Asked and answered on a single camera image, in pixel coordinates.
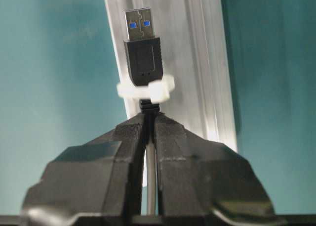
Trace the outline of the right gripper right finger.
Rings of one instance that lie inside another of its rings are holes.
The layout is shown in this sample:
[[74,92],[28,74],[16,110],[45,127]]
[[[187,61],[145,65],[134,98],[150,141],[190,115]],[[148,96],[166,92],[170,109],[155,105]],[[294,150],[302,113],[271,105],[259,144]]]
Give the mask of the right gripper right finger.
[[272,203],[249,162],[223,143],[200,138],[159,114],[155,119],[160,208],[164,215],[269,218]]

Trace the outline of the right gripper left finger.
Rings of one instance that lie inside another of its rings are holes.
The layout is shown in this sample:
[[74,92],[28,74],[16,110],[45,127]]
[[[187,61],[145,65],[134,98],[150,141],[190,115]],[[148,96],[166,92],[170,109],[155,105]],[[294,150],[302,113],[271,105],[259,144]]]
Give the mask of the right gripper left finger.
[[30,187],[22,213],[60,209],[121,218],[141,210],[144,116],[138,114],[49,162]]

